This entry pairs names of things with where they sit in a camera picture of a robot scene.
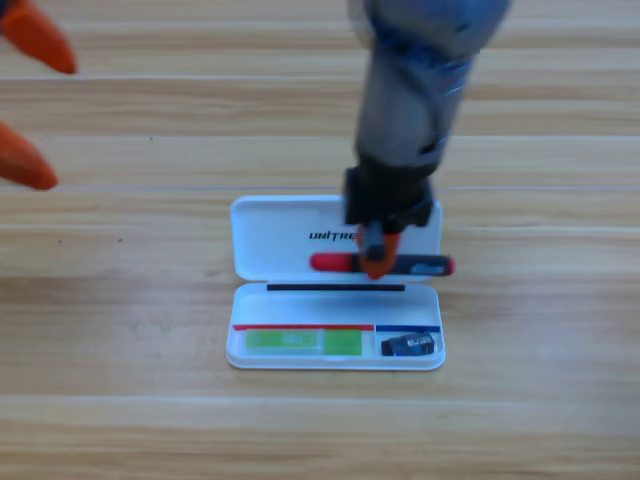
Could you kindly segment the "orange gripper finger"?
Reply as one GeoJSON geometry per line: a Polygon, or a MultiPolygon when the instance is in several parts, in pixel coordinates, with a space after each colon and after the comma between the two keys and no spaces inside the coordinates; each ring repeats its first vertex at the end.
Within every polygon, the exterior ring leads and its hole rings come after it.
{"type": "Polygon", "coordinates": [[[1,178],[34,190],[50,190],[58,184],[51,165],[22,135],[1,123],[1,178]]]}
{"type": "Polygon", "coordinates": [[[22,54],[57,72],[77,71],[66,35],[33,1],[1,2],[1,35],[22,54]]]}

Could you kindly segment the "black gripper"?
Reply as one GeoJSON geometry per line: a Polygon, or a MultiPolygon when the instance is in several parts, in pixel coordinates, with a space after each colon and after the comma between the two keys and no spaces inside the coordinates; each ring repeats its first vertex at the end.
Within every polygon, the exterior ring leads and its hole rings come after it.
{"type": "Polygon", "coordinates": [[[345,171],[344,222],[361,227],[362,271],[380,279],[396,263],[400,233],[428,224],[433,195],[425,167],[361,162],[345,171]]]}

